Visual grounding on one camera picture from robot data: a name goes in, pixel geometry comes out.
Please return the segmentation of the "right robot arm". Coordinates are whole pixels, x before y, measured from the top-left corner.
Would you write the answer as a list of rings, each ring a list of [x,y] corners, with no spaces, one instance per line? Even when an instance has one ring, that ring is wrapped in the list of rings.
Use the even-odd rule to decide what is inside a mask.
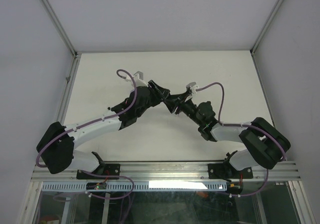
[[[217,178],[234,178],[247,168],[261,166],[271,170],[285,160],[291,143],[262,117],[243,124],[222,123],[216,118],[210,101],[194,104],[191,92],[167,94],[163,100],[173,114],[184,113],[198,125],[198,132],[211,142],[242,143],[244,150],[227,153],[224,161],[213,169]]]

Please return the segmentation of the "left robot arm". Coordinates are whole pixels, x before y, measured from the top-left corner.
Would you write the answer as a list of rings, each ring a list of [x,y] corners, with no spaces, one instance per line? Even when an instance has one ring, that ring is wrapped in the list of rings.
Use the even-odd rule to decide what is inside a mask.
[[[80,145],[101,135],[120,131],[137,122],[144,112],[159,105],[170,95],[170,90],[157,85],[153,80],[146,86],[138,86],[123,102],[111,107],[94,120],[62,125],[52,123],[36,146],[37,159],[51,174],[59,174],[68,168],[84,170],[93,178],[100,178],[105,172],[105,164],[94,151],[90,153],[77,150]]]

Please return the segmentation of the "right aluminium frame post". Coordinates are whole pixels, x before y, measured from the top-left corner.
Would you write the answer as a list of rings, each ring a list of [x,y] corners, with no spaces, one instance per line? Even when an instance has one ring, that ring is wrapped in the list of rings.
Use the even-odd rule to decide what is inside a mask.
[[[266,35],[267,31],[269,30],[269,28],[271,27],[277,13],[279,12],[279,10],[282,7],[284,2],[285,2],[285,0],[276,0],[276,2],[274,3],[269,15],[267,16],[267,19],[266,19],[262,29],[260,30],[252,48],[250,49],[250,54],[252,57],[255,56],[255,53],[256,53],[259,45],[261,44],[261,42],[262,42],[264,36]]]

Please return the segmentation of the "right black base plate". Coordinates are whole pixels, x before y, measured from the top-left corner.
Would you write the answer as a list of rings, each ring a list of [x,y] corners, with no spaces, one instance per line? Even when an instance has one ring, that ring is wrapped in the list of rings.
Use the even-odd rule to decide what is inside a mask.
[[[222,179],[230,181],[231,179],[244,180],[253,179],[253,171],[251,167],[242,170],[236,170],[229,164],[209,163],[207,165],[208,178],[211,180]]]

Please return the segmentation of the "aluminium frame post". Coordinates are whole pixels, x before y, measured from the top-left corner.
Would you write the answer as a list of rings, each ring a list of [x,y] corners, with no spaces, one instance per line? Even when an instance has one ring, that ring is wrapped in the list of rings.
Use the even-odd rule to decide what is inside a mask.
[[[50,4],[49,0],[39,0],[42,4],[44,10],[46,11],[48,17],[50,18],[53,26],[55,27],[57,33],[59,34],[60,38],[62,39],[64,45],[70,52],[71,56],[76,59],[78,52],[76,51],[74,45],[72,44],[70,38],[68,37],[63,25],[61,24],[56,12],[54,11],[52,5]]]
[[[256,53],[259,45],[261,44],[261,42],[262,42],[264,36],[266,35],[267,31],[269,30],[269,28],[271,27],[277,13],[279,12],[279,10],[282,7],[284,2],[285,2],[285,0],[276,0],[276,2],[274,3],[269,15],[267,16],[267,19],[266,19],[262,29],[260,30],[252,48],[250,49],[250,54],[252,57],[255,56],[255,53]]]

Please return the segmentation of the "left aluminium frame post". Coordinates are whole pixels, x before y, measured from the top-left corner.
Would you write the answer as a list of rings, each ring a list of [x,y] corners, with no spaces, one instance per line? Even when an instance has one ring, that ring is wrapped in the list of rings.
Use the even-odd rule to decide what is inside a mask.
[[[59,34],[60,38],[62,39],[64,45],[70,52],[71,56],[76,59],[78,52],[76,51],[74,45],[72,44],[70,38],[68,37],[63,25],[61,24],[56,12],[54,11],[52,5],[50,4],[49,0],[39,0],[42,4],[44,10],[46,11],[48,17],[50,18],[53,26],[55,27],[57,33]]]

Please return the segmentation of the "aluminium mounting rail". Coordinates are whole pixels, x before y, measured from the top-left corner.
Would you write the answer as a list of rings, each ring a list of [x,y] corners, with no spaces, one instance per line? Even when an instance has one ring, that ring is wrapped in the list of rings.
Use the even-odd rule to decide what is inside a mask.
[[[108,166],[117,164],[119,168],[109,173],[125,176],[135,182],[144,181],[226,181],[262,182],[268,173],[270,182],[300,181],[301,175],[293,161],[284,161],[267,171],[261,166],[248,167],[232,177],[224,177],[218,170],[217,161],[124,161],[108,162]]]

